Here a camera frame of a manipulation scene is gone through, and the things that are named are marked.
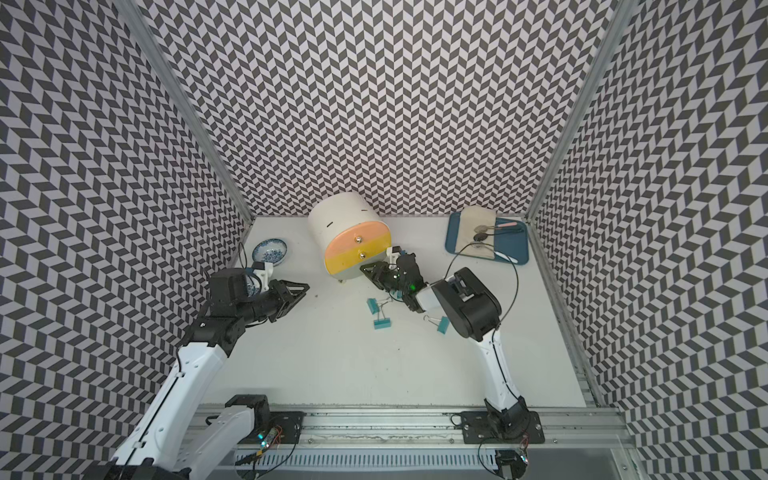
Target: white tabletop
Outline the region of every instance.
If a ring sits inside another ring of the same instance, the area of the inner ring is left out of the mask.
[[[392,241],[416,254],[424,280],[442,278],[453,258],[444,248],[447,217],[395,217],[384,221]],[[340,283],[329,276],[306,218],[256,219],[250,252],[267,238],[288,243],[274,278],[308,283],[307,297],[276,323],[240,337],[212,382],[205,403],[237,393],[266,394],[280,405],[482,406],[483,375],[474,340],[452,327],[445,335],[402,303],[387,303],[392,326],[373,329],[366,299],[387,294],[364,276]],[[459,257],[496,295],[506,311],[515,291],[510,265]],[[518,267],[520,293],[502,324],[503,346],[515,385],[530,406],[583,407],[573,366],[535,259]]]

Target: blue tray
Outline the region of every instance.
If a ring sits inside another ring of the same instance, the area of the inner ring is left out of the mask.
[[[454,212],[448,219],[448,232],[445,233],[445,250],[448,253],[456,255],[456,237],[458,236],[458,221],[461,216],[461,212]],[[496,218],[496,225],[502,223],[517,222],[518,225],[523,227],[522,232],[507,233],[506,235],[499,235],[494,239],[494,248],[497,252],[501,252],[507,257],[514,258],[518,261],[518,265],[525,265],[528,263],[528,225],[522,223],[520,220],[509,220],[508,218]],[[473,257],[474,255],[467,255],[462,253],[463,257]],[[501,257],[494,255],[493,260],[496,262],[509,263]]]

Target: blue and white bowl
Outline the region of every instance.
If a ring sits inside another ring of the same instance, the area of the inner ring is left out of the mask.
[[[279,238],[270,238],[256,245],[253,249],[254,262],[271,262],[274,266],[280,265],[286,258],[288,246]]]

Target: white cylindrical container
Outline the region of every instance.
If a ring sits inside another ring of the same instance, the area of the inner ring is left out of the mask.
[[[362,275],[360,265],[384,260],[392,246],[389,227],[354,192],[326,198],[312,209],[308,220],[323,251],[326,271],[340,280]]]

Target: vent grille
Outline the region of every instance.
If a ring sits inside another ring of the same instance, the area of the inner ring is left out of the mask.
[[[272,468],[288,457],[285,452],[268,452],[258,462],[257,467]],[[237,459],[249,455],[247,450],[239,450]],[[482,452],[482,461],[491,468],[494,465],[493,453]],[[251,469],[252,465],[242,465]],[[441,470],[441,469],[482,469],[477,456],[477,449],[311,449],[293,453],[281,469],[307,471],[368,471],[383,470]]]

